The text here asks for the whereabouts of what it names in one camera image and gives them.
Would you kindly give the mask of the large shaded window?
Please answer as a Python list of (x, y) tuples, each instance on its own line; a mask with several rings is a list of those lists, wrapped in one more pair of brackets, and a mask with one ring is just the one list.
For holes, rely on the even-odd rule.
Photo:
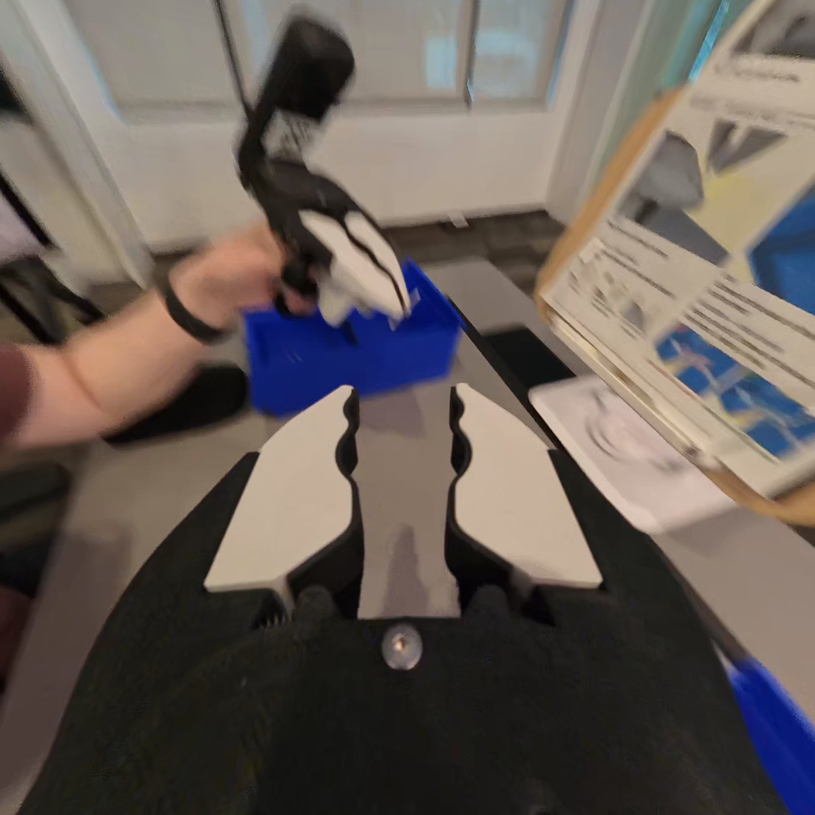
[[(543, 99), (569, 10), (568, 2), (224, 2), (246, 89), (259, 84), (298, 5), (347, 37), (359, 104)], [(98, 69), (121, 107), (237, 101), (214, 2), (103, 2), (92, 17)]]

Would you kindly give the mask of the blue bin with divider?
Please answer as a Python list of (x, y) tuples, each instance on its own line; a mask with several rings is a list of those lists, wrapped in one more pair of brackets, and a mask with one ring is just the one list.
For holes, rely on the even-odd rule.
[(383, 315), (354, 311), (340, 328), (319, 313), (289, 318), (245, 315), (250, 400), (259, 413), (299, 413), (342, 385), (360, 396), (389, 393), (446, 377), (462, 334), (453, 305), (412, 260), (402, 262), (415, 297), (408, 320), (392, 328)]

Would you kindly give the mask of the plain blue bin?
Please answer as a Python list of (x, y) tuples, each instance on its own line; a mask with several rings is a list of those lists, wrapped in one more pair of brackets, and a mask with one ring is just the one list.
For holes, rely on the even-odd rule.
[(814, 813), (814, 727), (760, 662), (730, 664), (728, 679), (759, 759), (791, 814)]

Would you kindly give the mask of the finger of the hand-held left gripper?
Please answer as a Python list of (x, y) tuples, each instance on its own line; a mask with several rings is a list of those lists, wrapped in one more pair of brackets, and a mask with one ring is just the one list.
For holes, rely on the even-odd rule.
[(345, 226), (356, 247), (368, 251), (374, 259), (374, 266), (390, 281), (393, 297), (387, 300), (384, 296), (377, 295), (379, 299), (375, 300), (376, 309), (387, 313), (392, 319), (407, 319), (411, 315), (413, 303), (391, 243), (365, 213), (348, 213), (345, 216)]
[(299, 213), (302, 246), (308, 249), (318, 269), (317, 304), (321, 316), (329, 325), (342, 324), (353, 311), (384, 315), (393, 324), (405, 321), (376, 309), (377, 295), (390, 300), (393, 290), (390, 281), (374, 266), (370, 253), (352, 242), (345, 226), (348, 213), (362, 211), (351, 210), (340, 218), (314, 210)]

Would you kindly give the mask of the person's left forearm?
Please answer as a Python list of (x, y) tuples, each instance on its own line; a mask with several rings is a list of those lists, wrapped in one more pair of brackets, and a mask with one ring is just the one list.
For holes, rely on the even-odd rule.
[(150, 292), (61, 346), (20, 346), (34, 396), (13, 449), (84, 442), (160, 407), (188, 381), (205, 345), (169, 318)]

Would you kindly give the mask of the black sign stand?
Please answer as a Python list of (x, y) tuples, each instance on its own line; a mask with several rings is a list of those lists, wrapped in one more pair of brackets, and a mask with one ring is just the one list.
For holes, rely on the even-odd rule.
[(84, 327), (106, 318), (95, 303), (63, 284), (40, 258), (2, 263), (1, 302), (37, 341), (48, 346), (61, 345), (67, 338), (57, 303), (72, 309)]

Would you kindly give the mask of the person's left hand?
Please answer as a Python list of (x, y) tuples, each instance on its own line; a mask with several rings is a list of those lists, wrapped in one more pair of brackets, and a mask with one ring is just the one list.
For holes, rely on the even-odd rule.
[(313, 297), (282, 281), (288, 250), (265, 222), (256, 222), (207, 245), (169, 273), (169, 287), (189, 314), (211, 329), (233, 328), (246, 311), (279, 299), (290, 313), (310, 315)]

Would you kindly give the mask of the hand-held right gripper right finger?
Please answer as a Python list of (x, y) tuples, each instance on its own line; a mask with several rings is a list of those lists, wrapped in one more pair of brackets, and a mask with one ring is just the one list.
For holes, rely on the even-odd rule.
[(511, 609), (548, 615), (549, 588), (593, 591), (603, 577), (547, 443), (497, 403), (451, 388), (444, 559), (464, 613), (484, 587)]

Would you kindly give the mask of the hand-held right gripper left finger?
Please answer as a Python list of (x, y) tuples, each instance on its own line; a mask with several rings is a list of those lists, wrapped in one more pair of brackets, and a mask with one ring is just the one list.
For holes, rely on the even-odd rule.
[(303, 591), (317, 586), (341, 614), (357, 616), (359, 427), (358, 392), (342, 385), (270, 436), (205, 577), (209, 593), (270, 590), (291, 611)]

